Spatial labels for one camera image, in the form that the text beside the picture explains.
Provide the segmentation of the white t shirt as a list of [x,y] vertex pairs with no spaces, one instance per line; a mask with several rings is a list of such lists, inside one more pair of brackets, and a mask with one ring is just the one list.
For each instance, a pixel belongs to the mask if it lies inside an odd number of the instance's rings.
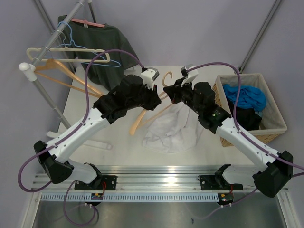
[[162,153],[183,152],[197,145],[202,132],[197,114],[178,103],[151,123],[142,146]]

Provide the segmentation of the bright blue t shirt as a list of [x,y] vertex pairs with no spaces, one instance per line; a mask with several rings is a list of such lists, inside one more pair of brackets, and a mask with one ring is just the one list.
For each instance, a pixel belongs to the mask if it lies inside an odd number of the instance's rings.
[[[231,87],[228,84],[223,85],[225,96],[232,104],[236,103],[238,87]],[[255,112],[261,112],[266,107],[266,96],[259,89],[252,86],[241,86],[237,107],[242,109],[254,109]]]

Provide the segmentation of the black t shirt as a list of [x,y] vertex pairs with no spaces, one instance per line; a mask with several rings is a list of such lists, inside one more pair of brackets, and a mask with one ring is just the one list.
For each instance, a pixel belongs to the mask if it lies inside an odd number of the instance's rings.
[[255,113],[253,108],[236,108],[237,122],[247,131],[259,130],[262,117]]

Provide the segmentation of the light blue wire hanger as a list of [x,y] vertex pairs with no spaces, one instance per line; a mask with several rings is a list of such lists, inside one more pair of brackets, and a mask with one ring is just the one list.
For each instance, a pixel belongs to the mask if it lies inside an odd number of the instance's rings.
[[[73,30],[72,30],[71,26],[68,23],[66,23],[64,21],[61,21],[61,22],[58,23],[57,28],[59,28],[59,26],[61,24],[66,25],[70,29],[69,39],[67,39],[66,35],[61,31],[60,33],[63,35],[64,38],[61,41],[61,43],[58,46],[54,47],[54,48],[86,48],[86,47],[77,45],[75,43],[75,41],[72,38],[72,32],[73,32]],[[101,59],[105,59],[105,55],[104,54],[101,55]],[[118,61],[116,61],[116,60],[110,60],[110,62],[108,62],[108,63],[95,63],[95,62],[93,62],[92,64],[93,65],[98,65],[98,66],[106,66],[106,67],[120,67],[121,66],[121,63],[118,62]]]

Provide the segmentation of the cream plastic hanger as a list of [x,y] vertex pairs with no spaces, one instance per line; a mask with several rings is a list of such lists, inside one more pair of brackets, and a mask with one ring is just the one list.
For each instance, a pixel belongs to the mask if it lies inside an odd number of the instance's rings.
[[[30,60],[34,60],[34,59],[38,59],[38,57],[33,57],[31,54],[32,52],[40,52],[43,48],[28,48],[26,50],[26,54],[29,57]],[[47,52],[90,52],[93,54],[96,53],[103,53],[105,52],[105,50],[103,49],[87,49],[87,48],[50,48],[50,49],[46,49]],[[110,62],[110,55],[108,53],[105,53],[105,59],[101,59],[101,56],[98,57],[98,59],[96,59],[94,62],[95,63],[108,63]],[[89,63],[91,60],[89,59],[58,59],[58,61],[60,62],[84,62],[84,63]]]

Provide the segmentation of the beige wooden hanger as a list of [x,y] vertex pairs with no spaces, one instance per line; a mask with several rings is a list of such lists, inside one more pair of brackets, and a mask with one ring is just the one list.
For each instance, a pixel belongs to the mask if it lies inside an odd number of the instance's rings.
[[[167,76],[170,76],[170,79],[173,78],[173,73],[171,71],[167,72],[163,78],[162,78],[162,86],[163,87],[166,87],[167,85],[165,84],[165,79]],[[168,95],[165,95],[165,92],[161,92],[159,94],[159,98],[161,100],[164,100],[168,97]],[[132,124],[130,130],[129,130],[129,134],[130,135],[134,135],[135,131],[138,129],[138,128],[141,128],[142,126],[146,125],[148,122],[151,122],[152,120],[154,120],[156,117],[158,117],[159,115],[161,115],[164,111],[166,111],[167,109],[169,109],[173,104],[169,104],[168,106],[166,106],[165,108],[163,108],[162,110],[160,110],[158,113],[154,114],[152,117],[146,119],[146,120],[142,120],[145,116],[145,114],[147,113],[148,110],[146,109],[143,109],[139,115],[137,116],[136,120],[134,121],[134,123]]]

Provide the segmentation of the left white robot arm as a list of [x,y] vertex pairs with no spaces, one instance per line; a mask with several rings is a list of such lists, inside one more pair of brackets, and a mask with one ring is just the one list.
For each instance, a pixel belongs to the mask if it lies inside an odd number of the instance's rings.
[[148,86],[140,76],[127,75],[120,85],[95,101],[83,119],[63,134],[47,143],[35,143],[39,163],[53,184],[70,179],[81,181],[96,190],[102,184],[100,171],[92,164],[72,161],[70,156],[88,138],[126,116],[127,111],[137,107],[154,110],[160,103],[157,85]]

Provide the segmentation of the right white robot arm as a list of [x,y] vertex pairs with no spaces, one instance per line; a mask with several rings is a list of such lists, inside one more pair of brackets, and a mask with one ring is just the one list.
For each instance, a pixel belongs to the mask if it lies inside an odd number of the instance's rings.
[[181,83],[179,79],[163,89],[172,103],[183,102],[198,115],[201,126],[229,141],[254,164],[253,169],[223,165],[215,173],[215,184],[221,189],[232,184],[255,186],[273,198],[292,178],[293,156],[268,147],[235,123],[231,115],[215,103],[215,92],[209,83],[199,82],[194,86]]

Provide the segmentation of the dark grey t shirt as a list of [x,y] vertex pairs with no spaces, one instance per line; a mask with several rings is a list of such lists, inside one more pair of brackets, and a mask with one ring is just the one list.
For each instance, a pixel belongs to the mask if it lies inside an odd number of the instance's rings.
[[[89,49],[122,50],[135,57],[137,56],[128,39],[114,26],[105,24],[104,28],[98,28],[72,21],[69,22],[69,25],[73,30],[72,38],[77,45]],[[67,26],[62,32],[69,39],[70,29]],[[105,67],[92,64],[88,73],[90,81],[103,86],[107,90],[112,90],[118,86],[124,78],[125,70],[138,65],[138,62],[127,53],[116,51],[109,54],[111,60],[121,63],[120,67]]]

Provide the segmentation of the pink hanger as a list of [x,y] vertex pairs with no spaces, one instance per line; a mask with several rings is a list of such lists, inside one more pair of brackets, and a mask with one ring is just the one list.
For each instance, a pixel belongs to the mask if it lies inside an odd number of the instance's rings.
[[95,22],[90,22],[86,19],[84,20],[80,20],[80,19],[71,19],[72,22],[76,22],[76,23],[82,23],[84,25],[87,26],[93,26],[93,27],[98,27],[98,28],[104,28],[105,24],[99,24],[99,23],[95,23]]

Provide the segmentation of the wicker laundry basket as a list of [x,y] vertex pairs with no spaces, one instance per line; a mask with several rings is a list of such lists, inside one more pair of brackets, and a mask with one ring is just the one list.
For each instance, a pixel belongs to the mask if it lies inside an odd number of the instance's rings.
[[[266,96],[266,107],[261,112],[255,112],[262,117],[259,124],[259,130],[248,131],[261,142],[268,144],[278,135],[287,131],[287,126],[283,117],[275,103],[275,100],[264,80],[262,74],[242,74],[241,86],[252,86],[259,88]],[[217,76],[212,90],[215,92],[215,103],[222,107],[232,116],[234,105],[225,96],[223,85],[228,84],[231,87],[238,87],[237,75],[221,75]]]

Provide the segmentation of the metal clothes rack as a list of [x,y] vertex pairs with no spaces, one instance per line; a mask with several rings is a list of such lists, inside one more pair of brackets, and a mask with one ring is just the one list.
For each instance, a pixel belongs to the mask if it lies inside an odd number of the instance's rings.
[[[48,29],[51,31],[51,37],[48,39],[46,45],[44,45],[41,48],[38,48],[38,54],[32,59],[31,64],[28,64],[28,63],[23,64],[24,66],[26,65],[27,67],[30,67],[31,70],[27,69],[25,71],[23,71],[23,70],[21,70],[21,71],[25,74],[25,76],[28,78],[28,80],[31,81],[36,86],[37,90],[43,96],[43,98],[48,103],[50,108],[57,112],[59,120],[67,128],[67,127],[70,127],[71,125],[69,124],[67,119],[64,117],[63,113],[59,110],[57,105],[54,103],[52,98],[49,96],[49,94],[46,92],[46,90],[44,89],[42,84],[39,82],[39,80],[37,79],[37,76],[36,75],[35,75],[35,77],[33,76],[35,74],[34,67],[37,69],[36,66],[40,62],[42,62],[42,59],[44,58],[44,56],[47,53],[51,53],[50,49],[51,49],[52,45],[54,43],[60,44],[60,42],[62,42],[59,35],[67,25],[64,24],[62,28],[60,27],[61,26],[60,25],[60,26],[58,26],[58,28],[55,29],[55,26],[51,22],[49,14],[47,13],[47,10],[45,9],[42,1],[41,0],[32,0],[32,2],[34,4],[34,6],[36,7],[36,9],[38,10],[38,13],[42,17],[44,23],[46,24]],[[86,2],[87,2],[87,0],[77,0],[76,1],[76,5],[73,7],[72,11],[67,16],[66,23],[68,23],[76,15],[76,13],[81,9],[82,6],[85,5]],[[104,142],[98,142],[98,141],[94,141],[94,140],[87,140],[87,141],[85,141],[84,145],[94,147],[94,148],[99,148],[99,149],[105,149],[105,150],[111,150],[113,148],[113,146],[111,144],[104,143]]]

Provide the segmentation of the aluminium mounting rail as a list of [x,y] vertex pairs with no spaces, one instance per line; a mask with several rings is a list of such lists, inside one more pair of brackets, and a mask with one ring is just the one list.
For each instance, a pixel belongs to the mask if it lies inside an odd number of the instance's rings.
[[[198,176],[213,175],[221,165],[203,166],[97,166],[103,175],[117,176],[116,192],[198,192],[201,191]],[[251,178],[258,169],[253,165],[232,165],[229,176],[237,174]],[[37,190],[50,181],[47,174],[34,175],[31,190]],[[66,180],[50,184],[41,191],[65,191],[72,183]]]

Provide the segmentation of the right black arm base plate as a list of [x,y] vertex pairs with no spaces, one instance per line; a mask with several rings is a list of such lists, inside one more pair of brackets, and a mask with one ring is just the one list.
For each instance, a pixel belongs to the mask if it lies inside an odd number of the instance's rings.
[[222,177],[216,175],[199,175],[197,180],[201,190],[243,190],[242,184],[229,184]]

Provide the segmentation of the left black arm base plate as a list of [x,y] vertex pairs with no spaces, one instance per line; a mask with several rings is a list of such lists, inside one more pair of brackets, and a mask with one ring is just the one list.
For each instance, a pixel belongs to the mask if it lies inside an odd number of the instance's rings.
[[81,181],[77,181],[74,190],[116,190],[117,176],[115,175],[103,175],[100,183],[92,187],[90,184],[85,184]]

